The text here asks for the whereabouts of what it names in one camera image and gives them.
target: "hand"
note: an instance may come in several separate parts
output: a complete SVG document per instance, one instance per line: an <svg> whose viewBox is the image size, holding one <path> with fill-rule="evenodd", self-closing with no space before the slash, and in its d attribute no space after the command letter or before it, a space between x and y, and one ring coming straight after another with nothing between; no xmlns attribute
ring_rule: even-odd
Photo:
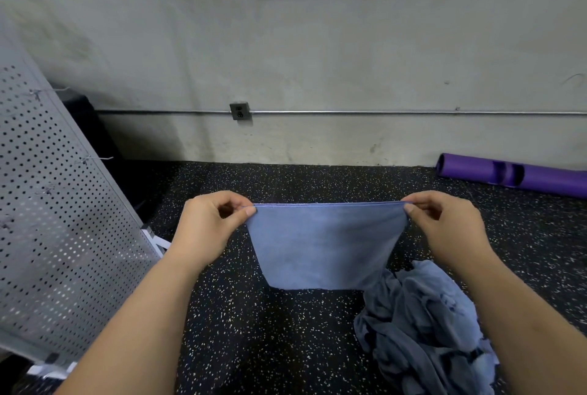
<svg viewBox="0 0 587 395"><path fill-rule="evenodd" d="M481 213L469 200L438 191L402 198L410 218L422 228L432 254L463 277L476 260L496 259L485 233Z"/></svg>
<svg viewBox="0 0 587 395"><path fill-rule="evenodd" d="M165 258L175 258L198 274L222 254L230 235L256 211L249 199L231 191L188 200Z"/></svg>

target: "blue cloth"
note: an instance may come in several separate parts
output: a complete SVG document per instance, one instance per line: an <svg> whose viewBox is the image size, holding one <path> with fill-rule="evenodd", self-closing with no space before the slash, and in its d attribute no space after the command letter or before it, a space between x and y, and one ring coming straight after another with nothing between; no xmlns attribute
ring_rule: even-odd
<svg viewBox="0 0 587 395"><path fill-rule="evenodd" d="M357 339L385 379L405 395L493 395L497 356L473 302L429 260L363 293Z"/></svg>
<svg viewBox="0 0 587 395"><path fill-rule="evenodd" d="M372 286L407 224L403 202L255 207L246 225L260 269L285 290Z"/></svg>

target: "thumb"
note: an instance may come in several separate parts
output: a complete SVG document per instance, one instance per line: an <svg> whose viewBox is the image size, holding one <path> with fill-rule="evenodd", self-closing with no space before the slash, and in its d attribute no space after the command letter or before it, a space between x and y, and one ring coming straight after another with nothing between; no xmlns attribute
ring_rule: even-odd
<svg viewBox="0 0 587 395"><path fill-rule="evenodd" d="M414 221L416 225L422 228L422 231L426 234L429 228L431 228L431 224L434 222L428 214L418 208L416 205L412 205L411 203L407 203L404 205L404 211L409 215L410 219Z"/></svg>
<svg viewBox="0 0 587 395"><path fill-rule="evenodd" d="M244 208L240 208L238 211L235 211L226 219L224 219L224 225L232 233L256 212L257 209L254 206L245 206Z"/></svg>

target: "pile of blue cloth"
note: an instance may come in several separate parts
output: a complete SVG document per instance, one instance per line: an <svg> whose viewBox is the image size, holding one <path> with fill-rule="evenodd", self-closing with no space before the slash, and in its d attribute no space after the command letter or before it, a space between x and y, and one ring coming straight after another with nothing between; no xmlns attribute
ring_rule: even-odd
<svg viewBox="0 0 587 395"><path fill-rule="evenodd" d="M493 395L498 364L473 302L429 260L364 291L355 332L386 380L405 395Z"/></svg>

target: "purple foam roller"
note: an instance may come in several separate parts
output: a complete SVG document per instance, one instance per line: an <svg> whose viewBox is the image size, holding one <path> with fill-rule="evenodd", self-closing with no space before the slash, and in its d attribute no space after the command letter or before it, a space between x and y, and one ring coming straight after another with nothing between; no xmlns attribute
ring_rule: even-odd
<svg viewBox="0 0 587 395"><path fill-rule="evenodd" d="M442 177L587 199L586 171L441 154L436 163L436 173Z"/></svg>

